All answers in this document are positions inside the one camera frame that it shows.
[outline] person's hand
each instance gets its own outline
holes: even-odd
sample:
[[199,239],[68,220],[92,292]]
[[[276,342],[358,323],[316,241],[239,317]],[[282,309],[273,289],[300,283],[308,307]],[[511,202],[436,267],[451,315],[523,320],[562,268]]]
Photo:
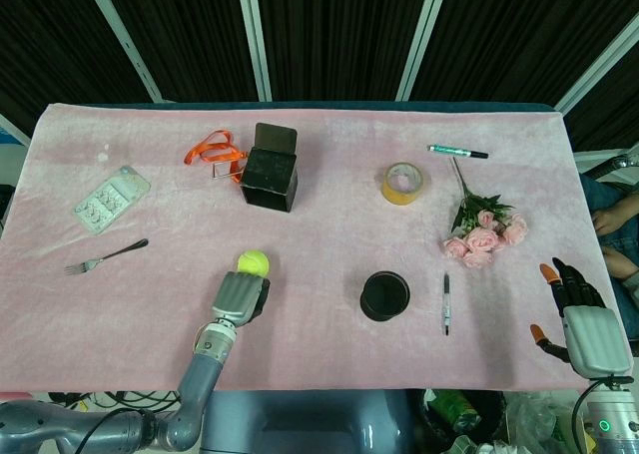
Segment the person's hand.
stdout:
[[639,266],[612,247],[602,247],[603,258],[606,267],[612,277],[625,281],[635,272],[639,271]]
[[618,210],[608,208],[592,214],[592,223],[598,236],[604,236],[620,229],[628,220]]

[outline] tennis ball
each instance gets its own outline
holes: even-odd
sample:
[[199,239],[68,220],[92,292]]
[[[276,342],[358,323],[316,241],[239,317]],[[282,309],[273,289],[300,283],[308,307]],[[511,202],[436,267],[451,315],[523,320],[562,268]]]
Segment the tennis ball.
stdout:
[[263,252],[256,249],[244,251],[238,259],[238,271],[267,277],[267,274],[269,274],[269,259]]

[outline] table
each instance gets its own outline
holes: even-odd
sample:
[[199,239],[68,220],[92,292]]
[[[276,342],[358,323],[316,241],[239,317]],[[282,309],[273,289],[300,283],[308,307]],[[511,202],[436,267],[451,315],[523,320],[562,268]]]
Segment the table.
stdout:
[[[616,309],[614,296],[561,115],[510,108],[517,107],[532,112],[50,106],[0,240],[0,391],[175,389],[217,287],[248,248],[269,255],[271,294],[264,313],[239,329],[221,389],[585,385],[530,337],[529,324],[538,322],[562,339],[538,265],[557,255],[587,273]],[[257,121],[299,132],[300,185],[289,214],[248,206],[237,185],[211,179],[211,166],[182,163],[216,128],[231,129],[248,149]],[[490,153],[488,161],[462,162],[471,188],[502,194],[530,225],[521,246],[483,270],[440,251],[460,191],[448,158],[424,147],[444,142]],[[407,207],[379,192],[383,169],[398,161],[427,174],[426,191]],[[151,191],[92,236],[72,208],[123,165]],[[66,264],[141,237],[150,240],[144,250],[63,275]],[[402,315],[376,323],[361,314],[358,297],[383,269],[406,279],[411,301]],[[440,328],[445,270],[448,337]]]

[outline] robotic arm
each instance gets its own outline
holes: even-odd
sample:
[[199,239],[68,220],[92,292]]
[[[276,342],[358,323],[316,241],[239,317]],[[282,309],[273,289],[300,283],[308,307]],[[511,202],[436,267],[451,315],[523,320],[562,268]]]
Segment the robotic arm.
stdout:
[[621,387],[633,382],[632,377],[625,375],[633,365],[625,333],[615,313],[605,307],[597,290],[577,269],[557,258],[553,259],[553,263],[559,275],[547,264],[542,264],[540,269],[552,288],[567,347],[551,343],[536,324],[531,325],[530,330],[541,349],[569,362],[577,374],[592,382],[573,410],[575,443],[583,453],[577,436],[576,418],[581,403],[592,392],[588,409],[599,453],[637,452],[639,416],[632,394]]
[[128,454],[139,449],[185,451],[200,437],[202,415],[236,339],[236,328],[262,312],[268,279],[228,272],[212,306],[213,322],[198,334],[193,358],[178,391],[177,411],[135,409],[81,413],[39,401],[0,405],[0,452],[36,454],[56,441],[61,454]]

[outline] orange lanyard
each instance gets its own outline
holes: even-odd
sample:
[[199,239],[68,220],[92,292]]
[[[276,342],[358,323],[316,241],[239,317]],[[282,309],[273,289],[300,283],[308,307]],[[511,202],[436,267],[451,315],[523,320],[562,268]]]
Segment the orange lanyard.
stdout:
[[[209,140],[216,135],[222,135],[227,140],[225,142],[209,143]],[[206,155],[207,152],[211,152],[213,150],[231,151],[229,153],[223,153],[221,155]],[[231,178],[233,178],[234,182],[239,183],[242,179],[242,170],[240,169],[238,161],[244,160],[248,156],[248,152],[242,152],[238,150],[238,148],[236,148],[236,146],[233,144],[233,134],[229,130],[215,130],[189,150],[187,155],[184,157],[184,163],[185,165],[190,165],[195,157],[200,157],[201,160],[211,163],[231,162],[230,173],[234,173],[234,175],[231,175]]]

